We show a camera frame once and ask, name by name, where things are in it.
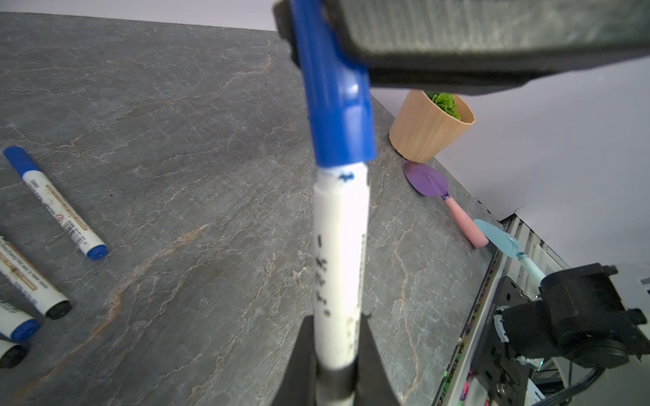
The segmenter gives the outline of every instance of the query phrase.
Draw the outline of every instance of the gray marble tabletop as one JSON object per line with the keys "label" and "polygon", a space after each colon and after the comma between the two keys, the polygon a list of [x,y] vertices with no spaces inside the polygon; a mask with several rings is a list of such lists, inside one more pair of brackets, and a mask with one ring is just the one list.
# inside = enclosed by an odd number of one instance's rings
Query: gray marble tabletop
{"label": "gray marble tabletop", "polygon": [[[429,406],[491,253],[409,186],[393,117],[374,116],[363,310],[403,404]],[[0,370],[0,404],[268,405],[313,280],[304,89],[277,34],[0,14],[11,145],[111,253],[84,258],[0,157],[0,234],[75,306]],[[0,295],[36,314],[4,279]]]}

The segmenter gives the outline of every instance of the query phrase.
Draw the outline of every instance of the white wall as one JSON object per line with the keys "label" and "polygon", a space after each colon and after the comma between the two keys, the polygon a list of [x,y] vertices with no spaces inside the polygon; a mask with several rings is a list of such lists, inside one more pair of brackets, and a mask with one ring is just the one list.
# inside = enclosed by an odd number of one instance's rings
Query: white wall
{"label": "white wall", "polygon": [[[273,0],[0,0],[45,12],[274,30]],[[650,58],[466,97],[476,123],[436,157],[496,217],[569,265],[650,262]],[[397,114],[405,90],[374,89]]]}
{"label": "white wall", "polygon": [[275,30],[274,0],[0,0],[0,11]]}

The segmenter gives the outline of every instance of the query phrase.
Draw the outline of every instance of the light blue toy spatula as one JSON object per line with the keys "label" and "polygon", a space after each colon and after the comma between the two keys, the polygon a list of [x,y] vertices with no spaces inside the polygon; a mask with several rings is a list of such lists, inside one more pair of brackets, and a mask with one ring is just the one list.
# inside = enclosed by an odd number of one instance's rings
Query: light blue toy spatula
{"label": "light blue toy spatula", "polygon": [[483,234],[485,234],[487,239],[497,246],[499,251],[503,252],[507,257],[516,257],[519,259],[519,262],[521,262],[521,265],[524,267],[526,272],[528,272],[535,286],[540,286],[541,280],[544,279],[546,275],[535,262],[532,262],[532,259],[530,259],[528,255],[519,250],[519,242],[515,237],[481,219],[474,219],[474,223]]}

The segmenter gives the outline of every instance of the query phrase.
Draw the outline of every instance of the potted plant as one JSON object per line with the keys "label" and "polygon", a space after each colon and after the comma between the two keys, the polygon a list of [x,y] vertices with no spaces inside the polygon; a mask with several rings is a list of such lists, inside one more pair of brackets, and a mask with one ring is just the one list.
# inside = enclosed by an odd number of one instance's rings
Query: potted plant
{"label": "potted plant", "polygon": [[388,138],[405,159],[424,163],[451,145],[474,120],[474,113],[457,94],[411,89]]}

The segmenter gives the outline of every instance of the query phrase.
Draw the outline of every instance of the light blue handle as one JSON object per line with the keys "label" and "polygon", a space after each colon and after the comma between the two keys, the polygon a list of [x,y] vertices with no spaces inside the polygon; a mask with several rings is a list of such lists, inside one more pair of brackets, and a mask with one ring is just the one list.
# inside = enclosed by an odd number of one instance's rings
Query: light blue handle
{"label": "light blue handle", "polygon": [[517,258],[519,259],[519,262],[521,262],[521,265],[524,267],[526,272],[528,272],[535,287],[539,288],[541,285],[541,280],[546,277],[546,274],[544,274],[541,271],[540,267],[537,266],[537,264],[523,252],[518,253]]}

